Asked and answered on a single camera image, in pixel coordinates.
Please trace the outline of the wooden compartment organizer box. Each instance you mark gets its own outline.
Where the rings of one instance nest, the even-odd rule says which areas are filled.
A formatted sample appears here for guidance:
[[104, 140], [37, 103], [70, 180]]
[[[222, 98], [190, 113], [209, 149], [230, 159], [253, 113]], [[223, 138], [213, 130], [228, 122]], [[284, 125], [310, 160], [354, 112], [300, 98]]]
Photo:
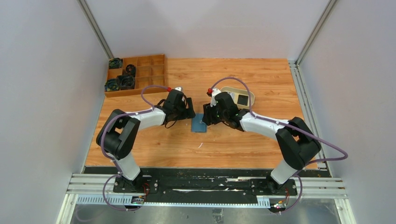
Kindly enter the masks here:
[[136, 67], [135, 88], [131, 90], [105, 92], [106, 97], [139, 95], [146, 87], [148, 87], [144, 91], [146, 94], [167, 91], [169, 81], [167, 57], [165, 54], [124, 57], [121, 59], [123, 59], [123, 67], [112, 70], [108, 69], [106, 81], [120, 75], [126, 75], [126, 66], [133, 64]]

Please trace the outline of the blue card holder wallet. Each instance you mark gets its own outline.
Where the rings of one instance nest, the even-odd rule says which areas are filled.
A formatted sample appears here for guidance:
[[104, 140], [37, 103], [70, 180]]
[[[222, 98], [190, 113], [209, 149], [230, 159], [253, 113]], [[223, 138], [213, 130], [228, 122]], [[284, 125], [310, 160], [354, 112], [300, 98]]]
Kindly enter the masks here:
[[191, 119], [191, 132], [193, 133], [206, 133], [207, 125], [202, 121], [204, 114], [197, 113], [194, 118]]

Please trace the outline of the black coiled item middle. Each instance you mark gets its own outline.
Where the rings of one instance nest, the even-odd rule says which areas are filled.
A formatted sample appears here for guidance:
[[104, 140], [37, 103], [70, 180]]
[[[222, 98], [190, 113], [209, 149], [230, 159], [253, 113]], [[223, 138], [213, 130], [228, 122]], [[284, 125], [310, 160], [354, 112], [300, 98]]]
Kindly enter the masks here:
[[135, 77], [136, 75], [136, 67], [133, 64], [128, 64], [125, 68], [125, 74], [128, 76]]

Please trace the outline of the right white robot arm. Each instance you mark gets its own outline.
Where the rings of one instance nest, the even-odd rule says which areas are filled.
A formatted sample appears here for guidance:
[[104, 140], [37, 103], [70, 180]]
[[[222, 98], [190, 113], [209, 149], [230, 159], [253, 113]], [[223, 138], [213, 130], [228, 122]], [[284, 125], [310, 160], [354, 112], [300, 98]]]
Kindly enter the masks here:
[[299, 117], [291, 120], [260, 117], [249, 109], [239, 109], [227, 92], [209, 89], [207, 95], [211, 101], [203, 106], [202, 118], [206, 125], [223, 123], [232, 129], [258, 133], [277, 141], [283, 159], [267, 177], [271, 187], [283, 186], [321, 150], [321, 144]]

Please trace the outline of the black coiled item bottom-left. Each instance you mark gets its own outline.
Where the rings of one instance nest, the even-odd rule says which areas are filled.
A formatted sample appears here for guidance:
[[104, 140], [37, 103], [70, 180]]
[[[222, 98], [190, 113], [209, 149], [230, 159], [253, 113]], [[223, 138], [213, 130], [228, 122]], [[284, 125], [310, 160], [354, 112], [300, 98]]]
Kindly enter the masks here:
[[118, 86], [116, 78], [108, 79], [106, 81], [105, 92], [119, 91], [119, 90], [120, 90], [120, 87]]

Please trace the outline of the cream oval tray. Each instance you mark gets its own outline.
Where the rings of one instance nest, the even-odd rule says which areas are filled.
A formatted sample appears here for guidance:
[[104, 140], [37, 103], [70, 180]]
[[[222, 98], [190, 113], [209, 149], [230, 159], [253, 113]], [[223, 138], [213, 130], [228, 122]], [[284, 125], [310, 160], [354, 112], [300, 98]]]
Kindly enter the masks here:
[[220, 91], [227, 92], [239, 109], [249, 109], [249, 104], [254, 105], [255, 95], [252, 92], [249, 94], [247, 90], [229, 86], [222, 87]]

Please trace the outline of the black mounting base rail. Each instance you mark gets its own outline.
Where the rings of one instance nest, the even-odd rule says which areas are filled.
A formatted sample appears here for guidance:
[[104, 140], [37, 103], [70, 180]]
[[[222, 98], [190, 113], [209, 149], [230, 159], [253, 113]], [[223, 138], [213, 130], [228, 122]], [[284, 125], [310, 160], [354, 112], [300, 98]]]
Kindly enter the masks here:
[[301, 198], [300, 179], [278, 185], [269, 169], [143, 168], [132, 181], [115, 167], [86, 167], [84, 174], [113, 175], [109, 193], [135, 194], [150, 203], [254, 204], [258, 196], [280, 200]]

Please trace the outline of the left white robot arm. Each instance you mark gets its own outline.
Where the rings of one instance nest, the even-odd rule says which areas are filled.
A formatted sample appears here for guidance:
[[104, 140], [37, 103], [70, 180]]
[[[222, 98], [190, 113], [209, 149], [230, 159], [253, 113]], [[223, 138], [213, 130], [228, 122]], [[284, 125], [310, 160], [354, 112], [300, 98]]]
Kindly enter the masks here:
[[141, 172], [132, 155], [138, 131], [195, 116], [192, 99], [179, 89], [169, 89], [167, 97], [149, 109], [137, 112], [113, 110], [97, 135], [96, 143], [103, 155], [114, 163], [119, 177], [134, 181]]

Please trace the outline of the large black coiled item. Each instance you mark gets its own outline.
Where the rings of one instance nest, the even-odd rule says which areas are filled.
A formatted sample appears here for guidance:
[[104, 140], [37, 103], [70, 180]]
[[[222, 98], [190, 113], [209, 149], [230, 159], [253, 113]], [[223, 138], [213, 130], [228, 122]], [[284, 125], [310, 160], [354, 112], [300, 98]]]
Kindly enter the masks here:
[[135, 88], [135, 77], [130, 75], [120, 75], [116, 77], [119, 90], [131, 90]]

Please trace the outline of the black coiled item top-left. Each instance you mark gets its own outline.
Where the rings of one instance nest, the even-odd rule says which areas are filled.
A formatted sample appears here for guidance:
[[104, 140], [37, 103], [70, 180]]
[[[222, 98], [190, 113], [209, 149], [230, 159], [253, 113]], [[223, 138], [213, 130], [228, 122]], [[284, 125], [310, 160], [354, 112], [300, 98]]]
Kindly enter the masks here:
[[108, 69], [112, 70], [112, 69], [119, 69], [123, 67], [123, 59], [121, 58], [113, 58], [109, 60], [108, 63]]

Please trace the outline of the black card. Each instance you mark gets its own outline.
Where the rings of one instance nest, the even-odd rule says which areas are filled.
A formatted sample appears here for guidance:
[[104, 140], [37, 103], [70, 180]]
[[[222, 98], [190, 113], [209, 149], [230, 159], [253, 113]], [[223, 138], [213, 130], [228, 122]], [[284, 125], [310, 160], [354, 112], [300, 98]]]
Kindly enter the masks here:
[[242, 106], [249, 105], [249, 97], [247, 95], [238, 95], [237, 104]]

